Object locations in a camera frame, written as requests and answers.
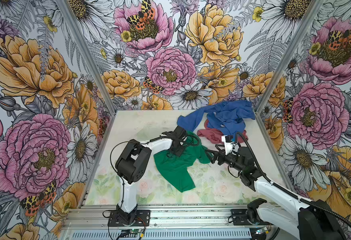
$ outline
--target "robotic arm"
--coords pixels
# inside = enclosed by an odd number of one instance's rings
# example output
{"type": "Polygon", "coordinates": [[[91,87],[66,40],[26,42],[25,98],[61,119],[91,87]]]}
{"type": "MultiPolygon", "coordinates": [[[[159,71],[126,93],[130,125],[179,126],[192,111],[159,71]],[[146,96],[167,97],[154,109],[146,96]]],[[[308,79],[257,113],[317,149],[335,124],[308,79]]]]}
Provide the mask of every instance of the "robotic arm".
{"type": "MultiPolygon", "coordinates": [[[[118,223],[126,226],[134,223],[137,215],[135,182],[144,175],[150,155],[169,149],[173,154],[180,156],[187,146],[184,139],[188,135],[183,128],[178,126],[173,132],[163,134],[164,136],[148,142],[131,140],[118,158],[115,167],[122,180],[121,198],[116,214],[113,215],[118,223]]],[[[211,154],[207,154],[211,163],[214,164],[216,161],[218,165],[226,163],[228,168],[236,169],[245,186],[267,196],[281,207],[274,207],[264,199],[256,199],[248,204],[246,219],[249,223],[269,222],[301,240],[346,239],[336,218],[350,227],[351,223],[332,212],[325,202],[321,200],[313,202],[276,184],[261,170],[248,142],[245,140],[246,147],[242,147],[236,141],[233,142],[232,138],[232,136],[223,136],[224,144],[216,145],[218,151],[206,150],[213,155],[211,157],[211,154]]]]}

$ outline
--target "orange and black butterfly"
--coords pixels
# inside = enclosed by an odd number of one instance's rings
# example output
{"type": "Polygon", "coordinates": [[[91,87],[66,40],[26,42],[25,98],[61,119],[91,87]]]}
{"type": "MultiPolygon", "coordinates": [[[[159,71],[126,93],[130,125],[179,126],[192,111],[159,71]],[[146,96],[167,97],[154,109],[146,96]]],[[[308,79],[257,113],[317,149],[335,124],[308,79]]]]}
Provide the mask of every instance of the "orange and black butterfly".
{"type": "Polygon", "coordinates": [[[290,113],[291,107],[293,106],[293,98],[287,99],[283,103],[283,121],[287,123],[292,123],[293,122],[293,116],[290,113]]]}
{"type": "Polygon", "coordinates": [[[329,49],[337,50],[340,47],[345,47],[347,44],[351,45],[351,29],[344,33],[341,31],[331,31],[328,37],[329,49]]]}
{"type": "Polygon", "coordinates": [[[149,20],[153,20],[155,16],[155,9],[152,8],[150,0],[143,0],[141,3],[141,10],[137,15],[128,17],[127,22],[135,26],[137,30],[144,30],[149,20]]]}
{"type": "Polygon", "coordinates": [[[160,93],[163,91],[163,87],[155,85],[149,77],[145,77],[143,86],[149,88],[153,93],[160,93]]]}
{"type": "Polygon", "coordinates": [[[32,217],[37,214],[40,207],[44,207],[46,204],[51,204],[56,196],[57,185],[56,182],[53,181],[39,195],[25,197],[21,201],[21,207],[25,209],[25,215],[27,217],[32,217]]]}

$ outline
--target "green cloth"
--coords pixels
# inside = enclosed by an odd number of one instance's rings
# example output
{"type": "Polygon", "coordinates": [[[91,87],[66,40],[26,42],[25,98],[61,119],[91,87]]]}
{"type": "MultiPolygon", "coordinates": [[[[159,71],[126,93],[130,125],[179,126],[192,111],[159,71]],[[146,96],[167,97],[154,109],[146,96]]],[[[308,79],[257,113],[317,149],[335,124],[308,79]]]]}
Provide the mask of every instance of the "green cloth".
{"type": "MultiPolygon", "coordinates": [[[[193,135],[199,139],[193,132],[187,131],[189,135],[193,135]]],[[[187,137],[186,142],[196,144],[197,140],[187,137]]],[[[200,163],[209,163],[210,159],[205,154],[205,146],[188,146],[180,157],[175,156],[169,150],[161,151],[154,155],[155,165],[162,176],[180,192],[184,192],[195,188],[194,182],[187,172],[187,167],[192,166],[194,161],[198,159],[200,163]]]]}

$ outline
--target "blue cloth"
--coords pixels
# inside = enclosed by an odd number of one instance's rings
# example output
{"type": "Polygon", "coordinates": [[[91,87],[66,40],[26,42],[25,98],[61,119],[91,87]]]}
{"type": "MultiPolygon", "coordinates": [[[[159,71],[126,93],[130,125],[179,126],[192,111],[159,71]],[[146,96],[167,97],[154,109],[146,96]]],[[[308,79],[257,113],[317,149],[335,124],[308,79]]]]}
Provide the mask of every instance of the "blue cloth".
{"type": "Polygon", "coordinates": [[[224,101],[197,109],[186,117],[179,116],[177,124],[185,130],[194,131],[201,122],[203,113],[208,113],[208,127],[216,128],[224,135],[235,136],[236,132],[243,132],[245,122],[242,118],[255,119],[250,101],[224,101]]]}

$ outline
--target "table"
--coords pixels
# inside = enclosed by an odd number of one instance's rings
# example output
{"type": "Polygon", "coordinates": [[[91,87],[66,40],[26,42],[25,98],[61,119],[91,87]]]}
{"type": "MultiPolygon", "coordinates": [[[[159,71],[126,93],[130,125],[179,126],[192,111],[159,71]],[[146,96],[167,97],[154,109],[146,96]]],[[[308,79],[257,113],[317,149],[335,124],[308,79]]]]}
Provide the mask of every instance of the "table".
{"type": "MultiPolygon", "coordinates": [[[[118,111],[102,152],[101,160],[96,168],[94,179],[84,205],[116,205],[120,195],[119,177],[110,166],[110,151],[118,143],[135,139],[144,141],[158,137],[162,132],[173,131],[177,126],[177,118],[186,116],[194,110],[161,110],[161,111],[118,111]]],[[[206,113],[194,131],[204,129],[206,113]]],[[[255,120],[244,119],[246,135],[263,171],[280,185],[284,185],[279,169],[275,164],[269,148],[263,138],[259,125],[255,120]]],[[[201,137],[201,143],[209,149],[215,145],[201,137]]],[[[112,153],[115,164],[125,144],[117,146],[112,153]]],[[[198,160],[188,172],[195,188],[183,193],[175,189],[165,180],[155,167],[153,156],[142,179],[138,182],[137,202],[139,205],[245,205],[254,199],[266,197],[244,186],[240,178],[234,178],[227,171],[227,165],[201,164],[198,160]]]]}

